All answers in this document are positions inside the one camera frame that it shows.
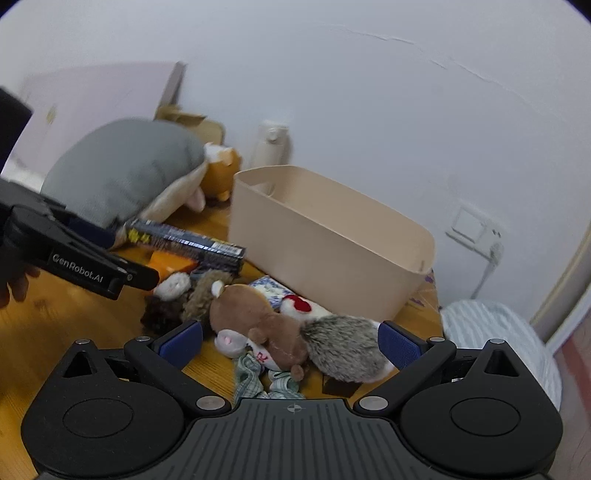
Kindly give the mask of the operator left hand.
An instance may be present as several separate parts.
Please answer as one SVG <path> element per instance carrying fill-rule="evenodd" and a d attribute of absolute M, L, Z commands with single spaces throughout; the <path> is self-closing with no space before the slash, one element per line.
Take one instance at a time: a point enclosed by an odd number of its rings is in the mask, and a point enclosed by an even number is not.
<path fill-rule="evenodd" d="M 7 283 L 2 283 L 0 288 L 0 308 L 6 308 L 12 300 L 18 303 L 25 301 L 29 290 L 29 279 L 38 278 L 41 271 L 27 265 L 12 274 Z"/>

